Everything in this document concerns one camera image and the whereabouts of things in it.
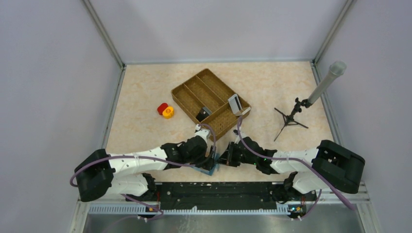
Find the brown tray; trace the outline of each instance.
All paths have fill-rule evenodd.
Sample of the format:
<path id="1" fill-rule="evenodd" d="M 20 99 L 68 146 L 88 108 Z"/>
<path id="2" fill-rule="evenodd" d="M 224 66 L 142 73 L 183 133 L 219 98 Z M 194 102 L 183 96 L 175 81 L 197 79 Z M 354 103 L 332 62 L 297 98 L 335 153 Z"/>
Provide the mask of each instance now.
<path id="1" fill-rule="evenodd" d="M 238 120 L 227 101 L 234 94 L 235 92 L 209 69 L 200 71 L 172 90 L 173 100 L 194 123 L 200 123 L 196 116 L 204 106 L 211 110 L 212 114 L 201 123 L 212 127 L 216 133 L 216 140 L 235 126 Z M 250 107 L 242 97 L 239 96 L 239 99 L 242 108 Z"/>

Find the grey floor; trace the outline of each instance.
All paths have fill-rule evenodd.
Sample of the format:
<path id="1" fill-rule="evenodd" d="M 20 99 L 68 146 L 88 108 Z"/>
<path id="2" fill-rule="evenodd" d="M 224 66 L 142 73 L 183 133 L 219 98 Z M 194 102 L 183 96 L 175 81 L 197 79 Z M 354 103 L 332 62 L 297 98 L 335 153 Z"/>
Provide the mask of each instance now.
<path id="1" fill-rule="evenodd" d="M 84 233 L 101 233 L 124 215 L 89 215 Z M 358 212 L 341 204 L 319 204 L 302 221 L 282 216 L 164 216 L 145 223 L 129 218 L 106 233 L 363 233 Z"/>

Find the wooden table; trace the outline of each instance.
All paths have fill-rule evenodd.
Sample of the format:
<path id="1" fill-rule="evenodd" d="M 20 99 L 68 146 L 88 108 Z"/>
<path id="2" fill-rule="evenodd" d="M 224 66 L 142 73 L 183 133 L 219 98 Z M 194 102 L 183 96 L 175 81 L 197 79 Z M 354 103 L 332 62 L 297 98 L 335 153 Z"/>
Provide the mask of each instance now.
<path id="1" fill-rule="evenodd" d="M 289 114 L 295 98 L 307 98 L 316 87 L 309 62 L 133 65 L 126 69 L 106 151 L 143 151 L 193 137 L 195 124 L 172 100 L 171 90 L 204 68 L 209 68 L 250 103 L 252 110 L 243 121 L 242 131 L 261 147 L 305 150 L 318 146 L 323 139 L 332 140 L 322 102 L 318 100 L 295 116 L 309 129 L 289 126 L 273 141 L 283 126 L 282 116 L 274 107 Z M 157 113 L 163 102 L 175 108 L 173 118 L 164 119 Z M 217 142 L 218 152 L 223 153 L 234 138 L 232 130 L 228 131 Z M 287 174 L 265 175 L 247 164 L 220 165 L 213 176 L 190 167 L 149 173 L 158 182 L 257 182 L 282 181 L 287 177 Z"/>

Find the white wall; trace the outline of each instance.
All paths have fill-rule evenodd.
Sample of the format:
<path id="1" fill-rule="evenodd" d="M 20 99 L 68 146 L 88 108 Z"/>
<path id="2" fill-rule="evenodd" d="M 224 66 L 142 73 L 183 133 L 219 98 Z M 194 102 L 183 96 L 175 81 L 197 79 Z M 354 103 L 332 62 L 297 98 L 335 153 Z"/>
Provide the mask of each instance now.
<path id="1" fill-rule="evenodd" d="M 0 1 L 0 232 L 68 231 L 118 77 L 79 0 Z"/>
<path id="2" fill-rule="evenodd" d="M 345 0 L 92 0 L 125 63 L 312 59 Z"/>
<path id="3" fill-rule="evenodd" d="M 363 179 L 386 232 L 410 232 L 412 2 L 358 1 L 326 56 L 348 65 L 328 90 L 344 144 L 366 159 Z"/>

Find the grey tube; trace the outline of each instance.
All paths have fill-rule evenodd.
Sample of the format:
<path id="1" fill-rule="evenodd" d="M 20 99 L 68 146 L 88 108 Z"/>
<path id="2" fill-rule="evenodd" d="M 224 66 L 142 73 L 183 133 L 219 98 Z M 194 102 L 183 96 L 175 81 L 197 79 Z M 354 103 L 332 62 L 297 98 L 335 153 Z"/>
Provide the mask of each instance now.
<path id="1" fill-rule="evenodd" d="M 321 96 L 322 93 L 326 91 L 326 89 L 332 84 L 332 82 L 342 76 L 346 70 L 346 64 L 343 61 L 336 61 L 329 67 L 329 72 L 323 78 L 321 83 L 316 87 L 316 89 L 312 92 L 312 94 L 308 98 L 308 102 L 310 104 L 314 104 L 318 98 Z"/>

